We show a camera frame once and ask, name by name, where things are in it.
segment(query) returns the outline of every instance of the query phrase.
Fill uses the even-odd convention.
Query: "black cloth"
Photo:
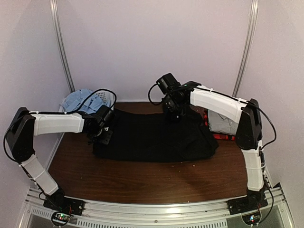
[[[183,162],[210,158],[219,146],[197,112],[186,109],[178,123],[165,114],[132,114],[115,109],[108,145],[93,144],[102,158],[137,162]]]

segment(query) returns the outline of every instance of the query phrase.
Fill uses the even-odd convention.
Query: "black camera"
[[[190,104],[190,92],[201,85],[193,81],[181,85],[171,73],[162,76],[156,84],[165,95],[162,99],[163,108],[171,121],[180,120],[184,107]]]

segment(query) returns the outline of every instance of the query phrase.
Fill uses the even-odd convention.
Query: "black cable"
[[[256,109],[258,109],[263,114],[263,116],[268,120],[268,122],[270,123],[270,125],[271,125],[271,127],[274,131],[274,134],[275,134],[274,139],[267,142],[265,145],[263,145],[262,148],[261,148],[261,150],[263,150],[266,146],[268,146],[269,144],[272,144],[276,140],[276,138],[277,138],[276,128],[275,128],[274,124],[272,123],[272,121],[270,120],[270,118],[266,115],[266,113],[260,107],[257,107],[254,103],[252,103],[250,101],[247,101],[247,102],[248,102],[249,105],[254,106]]]
[[[274,207],[274,203],[275,203],[274,195],[272,194],[272,192],[270,190],[270,187],[268,186],[268,183],[266,181],[265,176],[263,176],[263,180],[264,180],[264,183],[265,183],[265,185],[266,185],[266,187],[267,187],[267,189],[268,189],[268,191],[269,191],[269,193],[271,195],[272,203],[271,203],[271,207],[270,207],[270,210],[268,211],[267,215],[261,221],[259,221],[258,224],[261,224],[262,222],[264,222],[265,219],[270,215],[270,213],[272,211],[272,208]]]
[[[62,115],[76,113],[76,112],[78,112],[78,111],[81,109],[81,107],[85,104],[85,102],[86,102],[91,96],[93,96],[95,93],[97,93],[97,92],[99,92],[99,91],[107,91],[107,92],[109,92],[109,93],[111,93],[111,94],[114,95],[114,102],[113,102],[113,104],[110,106],[110,109],[113,108],[114,105],[116,104],[116,101],[117,101],[117,95],[116,95],[113,91],[108,90],[108,89],[97,89],[97,90],[95,90],[93,93],[91,93],[89,96],[87,96],[87,97],[84,99],[84,101],[80,104],[80,106],[79,106],[77,109],[73,110],[73,111],[70,111],[70,112],[38,112],[38,113],[39,113],[39,114],[62,114]]]
[[[230,98],[232,100],[238,101],[237,98],[232,97],[232,96],[227,95],[227,94],[224,94],[224,93],[221,93],[221,92],[218,92],[218,91],[214,91],[214,90],[210,90],[210,89],[205,89],[205,88],[200,88],[200,87],[189,87],[189,88],[191,88],[191,89],[199,89],[199,90],[203,90],[203,91],[207,91],[207,92],[212,92],[212,93],[215,93],[215,94],[219,94],[219,95],[228,97],[228,98]]]
[[[43,192],[40,192],[38,197],[39,197],[39,199],[41,199],[41,200],[45,200],[45,199],[42,199],[42,198],[40,197],[42,193],[43,193]]]
[[[15,122],[11,123],[11,125],[8,127],[8,129],[6,130],[6,132],[4,133],[4,136],[3,136],[3,150],[4,150],[5,155],[10,160],[12,160],[13,162],[16,162],[18,164],[20,164],[18,161],[16,161],[15,159],[13,159],[12,157],[9,156],[9,153],[7,152],[7,149],[6,149],[5,140],[7,140],[7,136],[8,136],[8,133],[10,132],[11,128],[13,128],[17,122],[19,122],[20,120],[22,120],[22,118],[23,118],[23,116],[19,117]]]
[[[58,207],[53,201],[47,196],[45,192],[43,192],[43,195],[46,197],[46,200],[48,200],[57,210],[62,210],[61,207]]]
[[[155,105],[155,106],[160,105],[160,104],[162,103],[162,101],[159,102],[159,103],[154,103],[154,102],[151,100],[151,97],[150,97],[151,90],[152,90],[154,87],[156,87],[156,86],[157,86],[157,84],[152,85],[152,87],[149,89],[149,92],[148,92],[148,99],[149,99],[150,103],[151,103],[152,105]]]
[[[93,96],[95,93],[97,93],[97,92],[99,92],[99,91],[107,91],[107,92],[109,92],[109,93],[111,93],[111,94],[114,95],[114,102],[113,102],[113,104],[111,105],[110,109],[113,108],[114,105],[116,104],[116,101],[117,101],[117,95],[116,95],[113,91],[108,90],[108,89],[97,89],[97,90],[95,90],[93,93],[91,93],[89,96],[87,96],[86,99],[81,103],[81,105],[80,105],[77,109],[75,109],[75,110],[73,110],[73,111],[71,111],[71,112],[67,112],[66,114],[73,114],[73,113],[75,113],[75,112],[78,112],[78,111],[81,109],[81,107],[85,104],[85,102],[86,102],[91,96]]]

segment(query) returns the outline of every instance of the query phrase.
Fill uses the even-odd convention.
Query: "white wall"
[[[278,139],[266,148],[274,183],[281,182],[296,227],[304,211],[304,2],[259,2],[256,33],[239,97],[254,97],[274,122]],[[273,133],[266,121],[264,142]]]
[[[57,111],[68,88],[59,59],[48,0],[0,1],[0,138],[21,106]],[[35,140],[43,164],[57,140]],[[16,226],[29,180],[0,149],[0,227]]]
[[[76,88],[107,87],[121,101],[147,101],[168,72],[232,94],[250,7],[248,0],[58,1]]]

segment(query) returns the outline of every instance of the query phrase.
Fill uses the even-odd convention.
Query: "white cable tie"
[[[45,173],[46,172],[46,169],[44,169],[37,177],[35,177],[35,178],[33,178],[33,180],[37,180],[38,179],[38,177],[40,177],[43,173]]]
[[[250,168],[250,167],[247,167],[247,166],[246,166],[246,169],[248,169],[248,170],[262,170],[262,168],[263,168],[263,167],[261,167],[261,168]]]

